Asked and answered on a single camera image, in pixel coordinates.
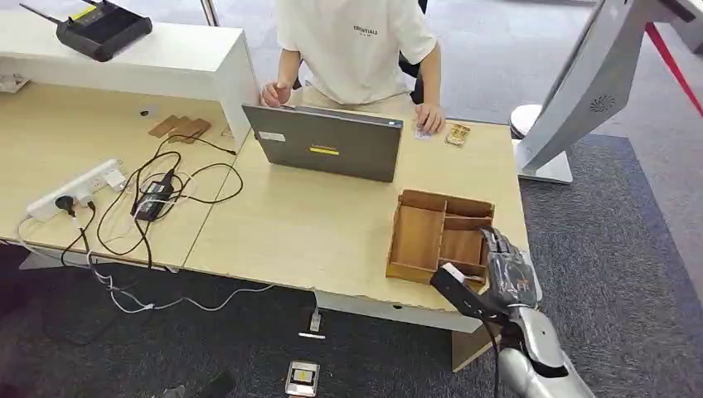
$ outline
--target white round base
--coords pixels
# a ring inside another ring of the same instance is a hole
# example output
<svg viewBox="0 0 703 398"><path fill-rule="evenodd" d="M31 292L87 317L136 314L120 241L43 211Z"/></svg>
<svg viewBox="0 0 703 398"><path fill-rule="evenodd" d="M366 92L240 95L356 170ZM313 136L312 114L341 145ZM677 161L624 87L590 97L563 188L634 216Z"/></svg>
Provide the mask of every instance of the white round base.
<svg viewBox="0 0 703 398"><path fill-rule="evenodd" d="M537 121L541 111L542 105L537 104L521 105L515 108L510 114L510 128L513 133L520 138L525 137Z"/></svg>

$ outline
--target person's hand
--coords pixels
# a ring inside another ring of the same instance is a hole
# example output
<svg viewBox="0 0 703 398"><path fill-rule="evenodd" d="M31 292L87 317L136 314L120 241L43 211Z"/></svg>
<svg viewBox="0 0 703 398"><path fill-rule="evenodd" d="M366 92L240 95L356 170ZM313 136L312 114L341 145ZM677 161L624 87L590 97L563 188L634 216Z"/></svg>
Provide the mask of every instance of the person's hand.
<svg viewBox="0 0 703 398"><path fill-rule="evenodd" d="M260 102L264 106L278 108L290 100L290 85L283 82L272 81L261 90Z"/></svg>
<svg viewBox="0 0 703 398"><path fill-rule="evenodd" d="M418 116L418 129L423 133L435 134L444 128L444 112L439 105L419 104L415 106L415 113Z"/></svg>

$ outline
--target office chair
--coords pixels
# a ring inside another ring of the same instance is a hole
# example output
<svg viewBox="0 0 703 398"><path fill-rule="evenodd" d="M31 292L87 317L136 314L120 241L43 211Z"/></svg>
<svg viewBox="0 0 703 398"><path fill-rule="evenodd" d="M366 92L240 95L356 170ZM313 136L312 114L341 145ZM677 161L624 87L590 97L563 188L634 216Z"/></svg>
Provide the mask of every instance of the office chair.
<svg viewBox="0 0 703 398"><path fill-rule="evenodd" d="M418 0L418 4L419 7L422 9L422 13L426 14L427 0ZM424 87L422 84L422 74L420 74L419 64L410 64L405 58L405 56L403 56L403 54L401 53L398 57L398 65L404 73L415 78L415 89L410 93L410 98L413 100L414 103L422 104L424 102ZM296 79L295 83L293 83L293 90L297 90L300 87L300 80Z"/></svg>

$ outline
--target white t-shirt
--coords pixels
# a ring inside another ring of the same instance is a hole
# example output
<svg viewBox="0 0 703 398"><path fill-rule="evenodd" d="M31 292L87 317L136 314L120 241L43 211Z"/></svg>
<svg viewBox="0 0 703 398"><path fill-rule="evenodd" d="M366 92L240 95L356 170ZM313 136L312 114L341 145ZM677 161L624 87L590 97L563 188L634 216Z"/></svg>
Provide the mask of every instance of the white t-shirt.
<svg viewBox="0 0 703 398"><path fill-rule="evenodd" d="M276 0L279 44L300 51L311 83L340 104L408 92L399 51L418 64L437 40L417 0Z"/></svg>

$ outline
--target laptop lid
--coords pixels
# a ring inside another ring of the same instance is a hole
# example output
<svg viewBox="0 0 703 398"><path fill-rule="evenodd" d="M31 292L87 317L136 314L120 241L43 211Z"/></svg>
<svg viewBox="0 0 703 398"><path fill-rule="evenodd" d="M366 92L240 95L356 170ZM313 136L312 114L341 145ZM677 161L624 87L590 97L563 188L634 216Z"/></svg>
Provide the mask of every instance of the laptop lid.
<svg viewBox="0 0 703 398"><path fill-rule="evenodd" d="M306 107L242 109L271 163L393 181L402 120Z"/></svg>

